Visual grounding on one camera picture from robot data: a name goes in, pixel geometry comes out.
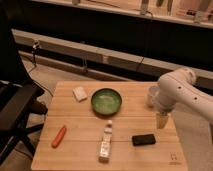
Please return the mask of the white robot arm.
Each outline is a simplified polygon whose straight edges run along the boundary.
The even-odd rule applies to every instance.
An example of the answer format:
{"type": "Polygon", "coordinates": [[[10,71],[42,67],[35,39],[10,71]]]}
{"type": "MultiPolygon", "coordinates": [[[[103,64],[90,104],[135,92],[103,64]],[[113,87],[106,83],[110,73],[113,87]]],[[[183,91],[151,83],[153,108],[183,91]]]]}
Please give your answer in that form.
{"type": "Polygon", "coordinates": [[[154,106],[158,111],[157,128],[163,129],[168,121],[168,114],[177,103],[182,103],[194,110],[213,125],[213,96],[194,87],[196,74],[190,68],[179,68],[159,77],[159,91],[154,97],[154,106]]]}

